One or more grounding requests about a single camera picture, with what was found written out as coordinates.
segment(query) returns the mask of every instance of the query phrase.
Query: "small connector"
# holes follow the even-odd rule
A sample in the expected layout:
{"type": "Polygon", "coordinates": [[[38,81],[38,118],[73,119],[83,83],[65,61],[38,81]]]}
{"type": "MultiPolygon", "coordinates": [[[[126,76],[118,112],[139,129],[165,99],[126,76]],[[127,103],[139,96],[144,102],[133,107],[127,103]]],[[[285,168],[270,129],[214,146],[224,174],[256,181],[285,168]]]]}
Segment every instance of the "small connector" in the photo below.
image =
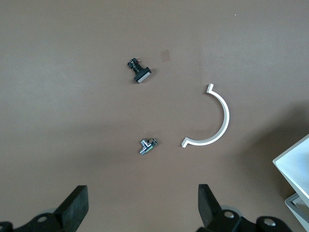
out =
{"type": "Polygon", "coordinates": [[[133,80],[137,83],[141,83],[151,74],[151,70],[148,67],[143,69],[136,58],[131,59],[127,65],[135,72],[133,80]]]}
{"type": "Polygon", "coordinates": [[[143,145],[143,149],[140,151],[141,155],[145,155],[158,144],[154,138],[151,138],[148,141],[143,139],[140,143],[143,145]]]}

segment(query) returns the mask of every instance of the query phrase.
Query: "white curved plastic part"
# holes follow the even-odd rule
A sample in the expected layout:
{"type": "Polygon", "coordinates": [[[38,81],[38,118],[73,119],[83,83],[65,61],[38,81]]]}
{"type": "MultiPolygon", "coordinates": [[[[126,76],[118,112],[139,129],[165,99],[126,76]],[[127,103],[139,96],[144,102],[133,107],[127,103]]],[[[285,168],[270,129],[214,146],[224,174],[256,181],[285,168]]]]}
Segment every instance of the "white curved plastic part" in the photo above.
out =
{"type": "Polygon", "coordinates": [[[221,103],[222,107],[223,107],[224,119],[223,119],[222,126],[220,127],[219,131],[209,139],[193,140],[193,139],[189,139],[189,138],[185,137],[185,139],[182,142],[183,147],[186,147],[188,144],[195,145],[195,146],[204,146],[204,145],[212,144],[213,142],[216,142],[218,139],[220,139],[221,136],[224,134],[224,132],[227,129],[228,123],[230,121],[230,112],[228,110],[226,102],[223,100],[223,98],[219,94],[213,92],[212,88],[213,88],[213,84],[209,84],[208,89],[207,89],[207,93],[209,93],[209,94],[213,95],[215,98],[217,98],[219,100],[219,102],[221,103]]]}

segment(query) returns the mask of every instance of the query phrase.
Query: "metal screw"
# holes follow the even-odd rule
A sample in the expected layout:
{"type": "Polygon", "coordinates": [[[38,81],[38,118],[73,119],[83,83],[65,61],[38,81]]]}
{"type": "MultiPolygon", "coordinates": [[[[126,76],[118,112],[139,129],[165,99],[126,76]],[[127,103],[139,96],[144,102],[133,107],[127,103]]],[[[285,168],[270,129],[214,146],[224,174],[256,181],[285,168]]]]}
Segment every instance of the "metal screw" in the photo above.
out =
{"type": "Polygon", "coordinates": [[[270,218],[265,218],[264,223],[268,226],[275,226],[276,225],[276,223],[273,220],[271,220],[270,218]]]}
{"type": "Polygon", "coordinates": [[[226,216],[227,218],[234,218],[234,214],[231,211],[225,211],[224,212],[224,216],[226,216]]]}

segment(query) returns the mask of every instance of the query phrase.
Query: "white box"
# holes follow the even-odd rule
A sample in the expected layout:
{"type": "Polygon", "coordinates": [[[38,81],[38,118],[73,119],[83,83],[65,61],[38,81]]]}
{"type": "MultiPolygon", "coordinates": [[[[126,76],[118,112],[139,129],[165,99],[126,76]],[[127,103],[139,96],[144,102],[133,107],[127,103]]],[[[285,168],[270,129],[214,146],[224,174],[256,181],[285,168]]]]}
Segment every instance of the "white box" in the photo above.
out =
{"type": "Polygon", "coordinates": [[[309,207],[309,135],[275,158],[273,163],[309,207]]]}
{"type": "Polygon", "coordinates": [[[285,200],[285,204],[289,207],[300,224],[309,232],[309,207],[299,197],[297,193],[285,200]]]}

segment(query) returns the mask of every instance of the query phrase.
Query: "black electronic component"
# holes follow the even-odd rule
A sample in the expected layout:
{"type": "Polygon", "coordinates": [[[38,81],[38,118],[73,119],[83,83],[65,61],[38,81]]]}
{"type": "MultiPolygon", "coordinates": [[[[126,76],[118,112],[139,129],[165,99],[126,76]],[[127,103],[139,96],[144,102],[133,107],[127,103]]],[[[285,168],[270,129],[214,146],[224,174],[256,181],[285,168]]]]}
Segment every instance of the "black electronic component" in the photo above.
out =
{"type": "Polygon", "coordinates": [[[148,67],[143,69],[136,58],[131,59],[127,65],[135,72],[133,80],[137,83],[141,83],[151,74],[151,70],[148,67]]]}

